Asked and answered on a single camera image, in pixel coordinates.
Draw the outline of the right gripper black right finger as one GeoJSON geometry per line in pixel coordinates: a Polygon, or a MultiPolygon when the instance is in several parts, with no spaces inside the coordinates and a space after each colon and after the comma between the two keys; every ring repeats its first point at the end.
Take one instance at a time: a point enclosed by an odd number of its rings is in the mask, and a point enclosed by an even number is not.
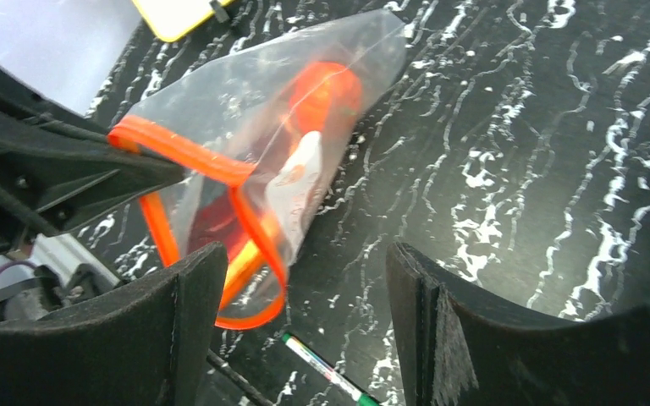
{"type": "Polygon", "coordinates": [[[388,247],[386,277],[409,405],[650,405],[650,302],[568,321],[401,242],[388,247]]]}

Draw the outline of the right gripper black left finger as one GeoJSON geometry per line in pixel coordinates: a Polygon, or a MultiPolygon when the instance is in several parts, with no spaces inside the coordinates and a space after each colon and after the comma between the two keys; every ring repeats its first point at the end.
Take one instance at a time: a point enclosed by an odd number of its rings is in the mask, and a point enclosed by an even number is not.
{"type": "Polygon", "coordinates": [[[0,405],[193,405],[228,258],[209,244],[37,321],[0,322],[0,405]]]}

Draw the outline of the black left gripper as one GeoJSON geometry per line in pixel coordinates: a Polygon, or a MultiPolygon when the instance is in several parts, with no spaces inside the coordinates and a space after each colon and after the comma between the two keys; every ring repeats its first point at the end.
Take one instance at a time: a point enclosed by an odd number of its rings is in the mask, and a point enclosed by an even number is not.
{"type": "Polygon", "coordinates": [[[176,184],[183,168],[120,151],[102,126],[0,68],[0,254],[69,232],[112,207],[176,184]]]}

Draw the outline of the orange papaya slice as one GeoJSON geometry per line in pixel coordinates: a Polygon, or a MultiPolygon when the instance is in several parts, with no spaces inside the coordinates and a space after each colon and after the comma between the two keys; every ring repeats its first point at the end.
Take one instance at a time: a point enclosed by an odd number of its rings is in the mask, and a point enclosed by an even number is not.
{"type": "Polygon", "coordinates": [[[267,278],[260,301],[271,299],[278,273],[287,273],[295,260],[327,189],[323,163],[322,134],[310,131],[275,171],[257,171],[199,211],[191,243],[218,239],[227,250],[221,308],[239,301],[262,269],[267,270],[267,278]]]}

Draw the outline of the clear zip bag orange zipper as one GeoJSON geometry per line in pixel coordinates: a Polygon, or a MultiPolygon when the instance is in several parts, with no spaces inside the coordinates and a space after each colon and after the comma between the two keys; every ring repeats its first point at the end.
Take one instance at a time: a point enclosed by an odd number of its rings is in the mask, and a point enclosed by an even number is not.
{"type": "MultiPolygon", "coordinates": [[[[327,177],[323,201],[357,122],[403,68],[404,28],[384,8],[313,25],[214,59],[136,103],[112,128],[109,143],[129,152],[156,153],[185,170],[183,181],[140,199],[162,262],[172,265],[204,245],[223,244],[218,239],[191,243],[199,211],[257,171],[275,171],[286,160],[308,133],[295,127],[289,108],[295,79],[312,63],[334,62],[360,78],[362,107],[353,127],[330,122],[319,131],[327,177]]],[[[292,264],[287,273],[278,273],[273,296],[265,303],[260,292],[267,270],[259,271],[239,301],[227,309],[219,304],[216,325],[249,330],[274,319],[284,307],[292,264]]]]}

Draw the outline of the red orange tomato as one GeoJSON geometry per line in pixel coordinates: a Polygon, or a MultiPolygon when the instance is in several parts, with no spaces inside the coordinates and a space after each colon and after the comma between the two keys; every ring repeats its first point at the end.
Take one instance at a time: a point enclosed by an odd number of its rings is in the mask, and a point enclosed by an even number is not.
{"type": "Polygon", "coordinates": [[[343,64],[316,62],[296,77],[289,96],[295,127],[323,131],[328,123],[351,128],[361,113],[362,83],[343,64]]]}

